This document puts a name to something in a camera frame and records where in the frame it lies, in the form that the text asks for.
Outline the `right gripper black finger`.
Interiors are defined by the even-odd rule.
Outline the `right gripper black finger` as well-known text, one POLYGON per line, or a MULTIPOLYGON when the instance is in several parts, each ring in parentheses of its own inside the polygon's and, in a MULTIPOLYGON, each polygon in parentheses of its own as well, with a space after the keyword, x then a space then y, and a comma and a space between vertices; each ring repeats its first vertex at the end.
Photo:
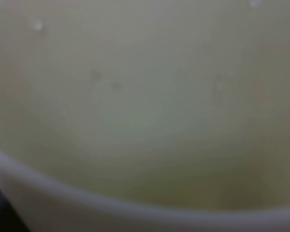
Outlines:
POLYGON ((29 232, 27 226, 0 191, 0 232, 29 232))

